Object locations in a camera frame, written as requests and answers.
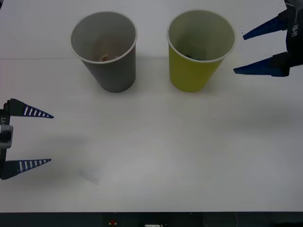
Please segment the paper cup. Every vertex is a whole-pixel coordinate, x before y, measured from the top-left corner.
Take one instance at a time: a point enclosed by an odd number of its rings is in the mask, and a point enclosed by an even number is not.
[[[167,29],[172,84],[199,91],[233,50],[235,37],[231,24],[216,13],[193,10],[177,16]]]
[[[99,12],[75,26],[70,47],[106,91],[122,92],[136,78],[136,41],[137,28],[131,19]]]

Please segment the black floor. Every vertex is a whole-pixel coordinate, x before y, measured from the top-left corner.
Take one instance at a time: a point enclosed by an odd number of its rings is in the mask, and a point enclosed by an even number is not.
[[[300,212],[0,213],[0,227],[273,227],[303,222]]]

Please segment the white table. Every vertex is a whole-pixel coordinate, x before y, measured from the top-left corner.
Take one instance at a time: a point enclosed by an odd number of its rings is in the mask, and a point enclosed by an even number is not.
[[[5,0],[0,11],[0,104],[17,98],[55,116],[11,118],[7,160],[52,161],[1,181],[0,212],[303,211],[302,68],[287,78],[232,71],[284,51],[285,33],[239,39],[199,93],[178,91],[168,76],[174,15],[215,9],[251,29],[276,8],[59,2]],[[129,14],[139,30],[137,79],[120,94],[102,90],[67,45],[75,20],[103,9]]]

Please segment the gray paper cup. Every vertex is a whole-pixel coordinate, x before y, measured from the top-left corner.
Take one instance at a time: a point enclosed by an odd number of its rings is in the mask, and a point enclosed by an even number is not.
[[[130,18],[99,12],[75,26],[70,47],[106,91],[122,92],[136,79],[136,41],[137,28]]]

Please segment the yellow paper cup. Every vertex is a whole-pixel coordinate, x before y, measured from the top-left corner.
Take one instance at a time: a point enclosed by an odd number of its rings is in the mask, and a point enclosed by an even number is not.
[[[172,84],[187,92],[202,89],[233,50],[235,37],[227,19],[210,11],[193,10],[174,18],[167,29]]]

